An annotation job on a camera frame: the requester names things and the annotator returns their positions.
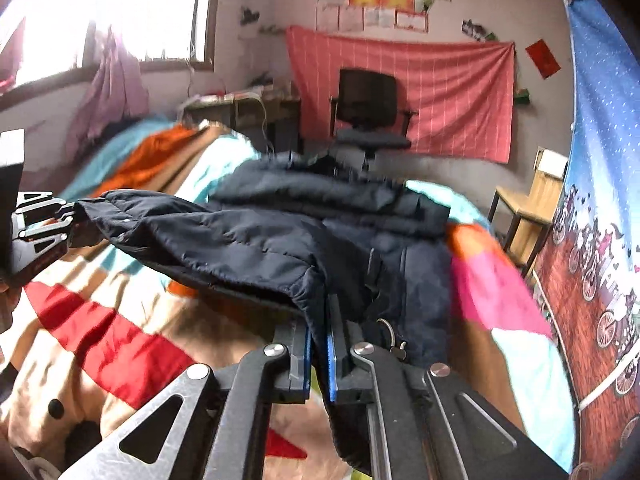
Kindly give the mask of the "dark navy puffer jacket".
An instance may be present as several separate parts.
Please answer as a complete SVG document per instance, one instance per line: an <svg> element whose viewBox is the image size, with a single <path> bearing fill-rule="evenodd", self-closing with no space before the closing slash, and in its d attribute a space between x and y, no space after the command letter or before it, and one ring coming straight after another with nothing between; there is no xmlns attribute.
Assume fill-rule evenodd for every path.
<svg viewBox="0 0 640 480"><path fill-rule="evenodd" d="M331 298L367 340L398 337L411 364L446 359L449 210L405 185L331 156L280 154L242 162L205 204L116 190L75 208L92 238L106 238L174 281L299 311L322 386L329 382Z"/></svg>

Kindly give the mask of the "black office chair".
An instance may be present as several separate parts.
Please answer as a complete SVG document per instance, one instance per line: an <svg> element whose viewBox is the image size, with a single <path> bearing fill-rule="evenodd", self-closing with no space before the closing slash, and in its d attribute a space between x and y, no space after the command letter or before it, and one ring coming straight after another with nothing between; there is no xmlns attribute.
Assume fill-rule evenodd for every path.
<svg viewBox="0 0 640 480"><path fill-rule="evenodd" d="M411 148L408 130L415 110L401 110L398 82L389 74L341 68L337 96L330 99L330 136L335 144L363 152L368 171L379 151Z"/></svg>

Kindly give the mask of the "paper certificates on wall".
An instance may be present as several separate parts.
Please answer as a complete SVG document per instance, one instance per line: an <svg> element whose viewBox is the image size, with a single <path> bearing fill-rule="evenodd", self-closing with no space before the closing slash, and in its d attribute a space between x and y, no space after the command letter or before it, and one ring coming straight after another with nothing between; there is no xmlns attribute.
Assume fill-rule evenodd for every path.
<svg viewBox="0 0 640 480"><path fill-rule="evenodd" d="M314 28L318 32L364 32L398 29L428 32L434 3L451 0L316 0Z"/></svg>

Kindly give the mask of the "wooden desk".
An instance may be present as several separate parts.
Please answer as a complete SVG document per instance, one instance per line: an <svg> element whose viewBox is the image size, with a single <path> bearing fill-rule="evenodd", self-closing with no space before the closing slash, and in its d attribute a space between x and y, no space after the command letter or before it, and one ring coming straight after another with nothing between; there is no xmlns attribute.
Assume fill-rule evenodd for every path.
<svg viewBox="0 0 640 480"><path fill-rule="evenodd" d="M302 154L299 96L274 87L251 88L223 96L194 96L178 108L183 122L220 122L246 136L261 153Z"/></svg>

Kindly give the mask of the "colourful striped bed quilt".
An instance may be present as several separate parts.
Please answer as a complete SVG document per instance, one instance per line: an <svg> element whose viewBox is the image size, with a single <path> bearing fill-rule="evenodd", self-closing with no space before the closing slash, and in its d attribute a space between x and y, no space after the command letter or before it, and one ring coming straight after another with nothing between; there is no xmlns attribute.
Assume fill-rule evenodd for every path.
<svg viewBox="0 0 640 480"><path fill-rule="evenodd" d="M223 126L141 125L91 157L64 197L144 188L201 203L256 157ZM450 210L451 366L572 468L573 400L548 321L469 200L432 182L410 188ZM249 306L205 299L104 243L3 294L1 328L1 434L38 478L57 477L188 366L233 364L262 341Z"/></svg>

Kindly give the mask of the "pink checked wall cloth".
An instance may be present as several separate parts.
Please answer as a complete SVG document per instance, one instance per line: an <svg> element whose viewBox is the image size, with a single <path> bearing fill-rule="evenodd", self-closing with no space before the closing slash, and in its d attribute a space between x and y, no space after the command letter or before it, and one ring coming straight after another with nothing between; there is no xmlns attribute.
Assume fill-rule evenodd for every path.
<svg viewBox="0 0 640 480"><path fill-rule="evenodd" d="M400 42L334 36L300 26L285 34L302 102L300 133L330 136L330 99L343 68L393 76L398 105L416 113L408 138L416 154L508 162L514 107L514 44Z"/></svg>

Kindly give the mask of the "red diamond paper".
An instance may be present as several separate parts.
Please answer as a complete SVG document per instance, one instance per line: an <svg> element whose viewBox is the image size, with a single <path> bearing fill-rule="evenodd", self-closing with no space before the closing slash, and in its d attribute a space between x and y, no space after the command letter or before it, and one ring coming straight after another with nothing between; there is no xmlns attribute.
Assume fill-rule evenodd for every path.
<svg viewBox="0 0 640 480"><path fill-rule="evenodd" d="M535 64L542 79L548 79L561 69L559 62L543 39L530 44L525 51Z"/></svg>

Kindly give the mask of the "pink hanging garment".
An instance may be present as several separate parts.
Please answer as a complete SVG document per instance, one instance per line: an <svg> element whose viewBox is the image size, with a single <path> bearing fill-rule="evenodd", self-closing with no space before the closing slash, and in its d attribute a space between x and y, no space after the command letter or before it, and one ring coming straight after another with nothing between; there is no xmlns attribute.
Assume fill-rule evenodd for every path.
<svg viewBox="0 0 640 480"><path fill-rule="evenodd" d="M98 70L66 134L67 159L77 160L109 124L145 116L149 108L140 63L109 28Z"/></svg>

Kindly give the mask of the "wooden chair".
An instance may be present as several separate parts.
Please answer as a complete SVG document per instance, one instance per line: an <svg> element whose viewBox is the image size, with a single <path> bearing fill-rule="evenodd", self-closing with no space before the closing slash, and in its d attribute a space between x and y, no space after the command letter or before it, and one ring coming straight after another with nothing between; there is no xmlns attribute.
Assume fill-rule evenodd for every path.
<svg viewBox="0 0 640 480"><path fill-rule="evenodd" d="M511 220L506 232L497 232L497 236L502 250L521 271L523 278L529 274L551 231L567 163L565 155L548 148L538 148L533 181L527 193L501 185L495 188L488 221L494 222L500 205L510 212Z"/></svg>

